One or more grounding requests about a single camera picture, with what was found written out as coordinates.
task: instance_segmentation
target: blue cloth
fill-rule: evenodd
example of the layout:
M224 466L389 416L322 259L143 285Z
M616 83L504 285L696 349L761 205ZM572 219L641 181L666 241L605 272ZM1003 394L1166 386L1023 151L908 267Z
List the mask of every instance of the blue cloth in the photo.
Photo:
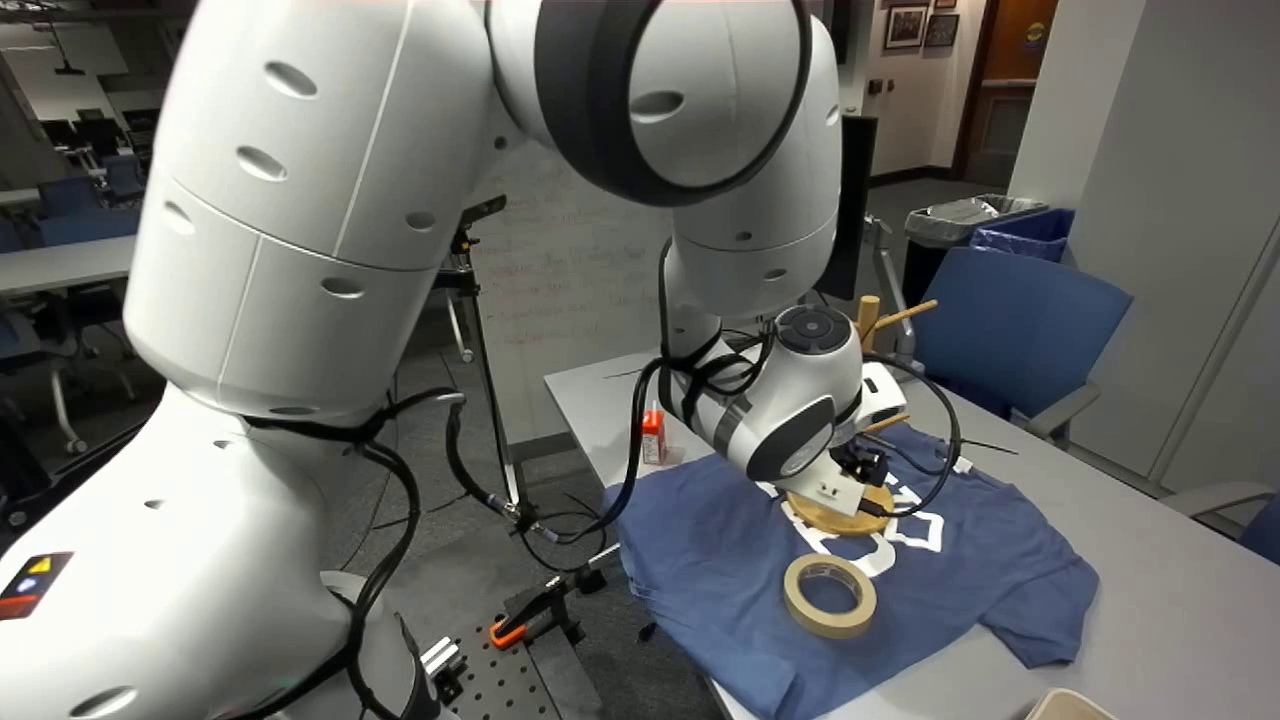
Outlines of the blue cloth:
M891 433L918 462L940 443ZM891 461L901 497L930 477ZM1023 664L1068 664L1096 571L1007 483L959 473L937 502L894 524L894 565L876 575L878 611L855 640L820 640L784 607L784 568L811 548L770 497L719 456L646 477L620 515L633 591L650 619L756 715L820 715L985 625ZM868 542L826 540L835 556Z

